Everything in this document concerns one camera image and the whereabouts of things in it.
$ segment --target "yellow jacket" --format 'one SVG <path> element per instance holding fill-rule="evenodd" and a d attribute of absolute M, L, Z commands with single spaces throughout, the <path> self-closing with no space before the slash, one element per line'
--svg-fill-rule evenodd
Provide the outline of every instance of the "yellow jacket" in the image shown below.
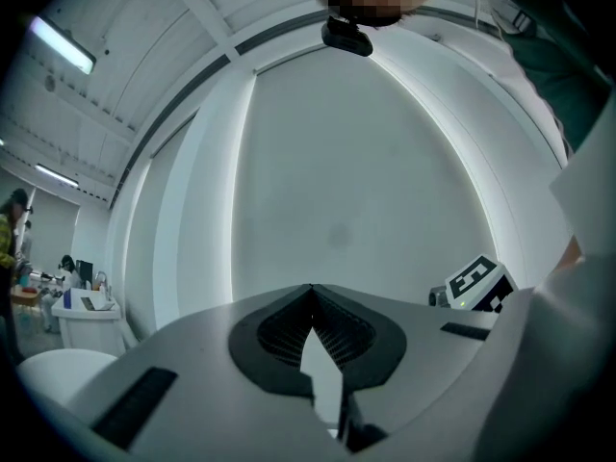
<path fill-rule="evenodd" d="M 11 224 L 4 214 L 0 214 L 0 266 L 5 269 L 12 269 L 15 265 L 14 257 L 9 254 L 12 240 L 13 229 Z"/>

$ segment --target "white cloth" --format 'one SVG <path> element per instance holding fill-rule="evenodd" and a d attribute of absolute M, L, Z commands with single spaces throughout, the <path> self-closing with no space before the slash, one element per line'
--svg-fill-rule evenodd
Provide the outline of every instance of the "white cloth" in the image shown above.
<path fill-rule="evenodd" d="M 67 291 L 70 288 L 81 289 L 82 287 L 81 277 L 77 273 L 77 270 L 74 270 L 73 272 L 69 272 L 68 270 L 63 269 L 61 274 L 62 274 L 62 277 L 64 278 L 63 291 Z"/>
<path fill-rule="evenodd" d="M 60 323 L 58 317 L 51 314 L 51 307 L 58 301 L 56 297 L 44 295 L 40 299 L 40 311 L 42 312 L 42 322 L 45 329 L 51 329 L 52 332 L 60 332 Z"/>

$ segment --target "black slot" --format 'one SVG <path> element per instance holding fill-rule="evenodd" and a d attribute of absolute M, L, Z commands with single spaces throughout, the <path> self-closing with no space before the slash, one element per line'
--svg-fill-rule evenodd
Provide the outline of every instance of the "black slot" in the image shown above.
<path fill-rule="evenodd" d="M 176 378 L 177 373 L 151 368 L 96 423 L 94 432 L 128 449 Z"/>
<path fill-rule="evenodd" d="M 473 327 L 470 325 L 463 325 L 462 323 L 453 323 L 452 321 L 443 325 L 441 330 L 449 334 L 468 337 L 469 339 L 476 339 L 478 341 L 485 341 L 488 335 L 490 335 L 490 330 L 487 328 Z"/>

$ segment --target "fluorescent ceiling light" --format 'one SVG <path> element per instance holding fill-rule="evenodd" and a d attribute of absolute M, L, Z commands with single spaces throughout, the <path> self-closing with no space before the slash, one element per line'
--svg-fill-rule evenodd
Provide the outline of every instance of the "fluorescent ceiling light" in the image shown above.
<path fill-rule="evenodd" d="M 53 24 L 35 17 L 30 24 L 30 31 L 45 41 L 82 72 L 90 74 L 94 67 L 94 57 L 79 44 L 64 35 Z"/>
<path fill-rule="evenodd" d="M 53 169 L 49 169 L 49 167 L 45 167 L 43 165 L 37 165 L 37 169 L 41 172 L 41 173 L 45 173 L 47 176 L 51 176 L 52 178 L 56 178 L 57 180 L 66 183 L 67 185 L 70 185 L 71 187 L 77 188 L 79 187 L 79 183 L 77 183 L 75 180 L 71 180 L 70 178 L 66 178 L 65 176 L 62 176 L 60 173 L 57 173 L 56 171 L 54 171 Z"/>

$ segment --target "black strip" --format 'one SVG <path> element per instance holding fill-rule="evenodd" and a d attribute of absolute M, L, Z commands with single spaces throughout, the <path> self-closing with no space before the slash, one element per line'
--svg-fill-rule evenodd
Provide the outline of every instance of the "black strip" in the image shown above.
<path fill-rule="evenodd" d="M 152 153 L 152 155 L 150 156 L 150 159 L 154 159 L 156 156 L 158 156 L 158 153 L 159 153 L 159 152 L 161 152 L 161 151 L 165 148 L 165 146 L 166 146 L 168 143 L 170 143 L 170 142 L 171 142 L 171 139 L 173 139 L 173 138 L 174 138 L 174 137 L 178 134 L 178 132 L 179 132 L 180 130 L 182 130 L 182 129 L 186 126 L 186 125 L 188 125 L 191 121 L 193 121 L 195 116 L 196 116 L 196 112 L 194 112 L 192 115 L 190 115 L 188 118 L 186 118 L 186 119 L 182 122 L 182 124 L 181 124 L 179 127 L 177 127 L 177 128 L 173 131 L 173 133 L 172 133 L 170 136 L 168 136 L 168 137 L 165 139 L 165 141 L 164 141 L 164 142 L 163 142 L 163 143 L 159 146 L 159 148 L 158 148 L 158 149 L 156 149 L 156 150 Z"/>
<path fill-rule="evenodd" d="M 490 330 L 487 328 L 473 327 L 470 325 L 463 325 L 462 323 L 453 323 L 452 321 L 443 325 L 441 330 L 449 334 L 459 335 L 460 337 L 476 339 L 477 341 L 485 341 L 488 335 L 490 335 Z"/>
<path fill-rule="evenodd" d="M 129 160 L 124 172 L 122 173 L 122 177 L 117 184 L 117 188 L 115 189 L 114 198 L 112 199 L 111 209 L 116 205 L 117 196 L 119 195 L 120 190 L 124 186 L 126 182 L 126 178 L 131 172 L 131 169 L 137 162 L 137 159 L 145 149 L 145 146 L 148 142 L 154 137 L 156 131 L 161 127 L 161 125 L 165 122 L 167 118 L 175 111 L 175 109 L 184 101 L 189 95 L 191 95 L 201 84 L 207 81 L 210 77 L 212 77 L 219 70 L 223 69 L 225 66 L 230 64 L 231 61 L 226 55 L 221 56 L 220 58 L 214 60 L 211 64 L 206 66 L 201 72 L 199 72 L 186 86 L 180 90 L 173 99 L 165 106 L 165 108 L 161 111 L 161 113 L 156 117 L 154 122 L 150 125 L 150 128 L 147 129 L 145 135 L 139 142 L 139 145 L 133 152 L 131 159 Z"/>
<path fill-rule="evenodd" d="M 317 11 L 307 13 L 306 15 L 301 15 L 300 17 L 296 17 L 270 27 L 252 38 L 248 38 L 246 41 L 238 44 L 235 49 L 240 55 L 243 55 L 257 46 L 260 46 L 274 38 L 278 38 L 279 36 L 290 33 L 291 31 L 295 31 L 296 29 L 301 29 L 302 27 L 310 26 L 312 24 L 317 24 L 318 22 L 324 22 L 327 20 L 327 17 L 329 17 L 329 11 Z"/>
<path fill-rule="evenodd" d="M 453 22 L 454 24 L 458 24 L 460 26 L 468 27 L 471 29 L 476 29 L 475 27 L 475 19 L 469 17 L 468 15 L 464 15 L 463 13 L 446 11 L 444 9 L 437 9 L 435 7 L 419 7 L 415 10 L 415 15 L 425 15 L 427 17 L 437 17 L 447 22 Z M 501 38 L 499 34 L 499 28 L 493 26 L 492 24 L 488 24 L 482 20 L 477 22 L 478 30 L 487 35 L 493 36 L 495 38 Z"/>
<path fill-rule="evenodd" d="M 324 44 L 324 43 L 321 43 L 321 44 L 316 44 L 315 46 L 310 46 L 309 48 L 305 48 L 305 49 L 303 49 L 301 51 L 298 51 L 296 53 L 292 53 L 291 55 L 283 57 L 280 60 L 276 60 L 275 62 L 273 62 L 273 63 L 271 63 L 269 65 L 266 65 L 263 68 L 260 68 L 259 70 L 257 70 L 257 72 L 256 72 L 257 77 L 259 75 L 261 75 L 261 74 L 269 72 L 270 70 L 272 70 L 273 68 L 276 68 L 277 66 L 285 64 L 286 62 L 290 62 L 291 60 L 295 60 L 296 58 L 309 55 L 310 53 L 314 53 L 315 51 L 320 51 L 320 50 L 325 49 L 325 48 L 327 48 L 327 45 Z"/>
<path fill-rule="evenodd" d="M 177 374 L 151 368 L 93 427 L 95 433 L 121 449 L 128 449 Z"/>

